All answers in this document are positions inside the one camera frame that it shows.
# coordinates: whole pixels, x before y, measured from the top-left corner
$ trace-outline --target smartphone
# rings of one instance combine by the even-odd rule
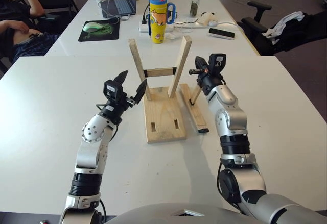
[[[233,40],[235,38],[235,33],[228,32],[228,31],[223,31],[223,30],[219,30],[219,29],[213,29],[213,28],[209,29],[208,34],[210,36],[214,36],[214,37],[217,37],[217,38],[223,38],[223,39]]]

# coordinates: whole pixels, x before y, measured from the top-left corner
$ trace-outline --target person's arm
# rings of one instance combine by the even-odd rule
[[[38,17],[44,14],[44,8],[42,7],[39,0],[28,0],[30,3],[30,16]]]
[[[21,32],[28,33],[29,27],[22,21],[3,20],[0,21],[0,34],[8,28],[20,30]]]

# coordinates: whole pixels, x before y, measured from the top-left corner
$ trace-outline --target yellow cup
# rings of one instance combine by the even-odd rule
[[[172,19],[167,21],[168,7],[172,6]],[[150,26],[152,42],[161,44],[165,38],[166,24],[172,24],[175,20],[176,6],[167,0],[150,0]]]

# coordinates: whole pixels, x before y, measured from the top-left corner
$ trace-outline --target mouse pad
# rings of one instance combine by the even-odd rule
[[[93,33],[87,33],[82,30],[78,39],[79,42],[85,41],[101,41],[101,40],[115,40],[119,38],[119,23],[117,18],[100,21],[86,21],[84,26],[89,22],[96,22],[103,25],[103,29],[100,29]]]

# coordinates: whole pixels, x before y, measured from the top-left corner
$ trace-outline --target laptop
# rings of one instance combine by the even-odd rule
[[[112,16],[135,15],[136,0],[108,0],[101,2],[102,15],[104,18],[112,18]]]

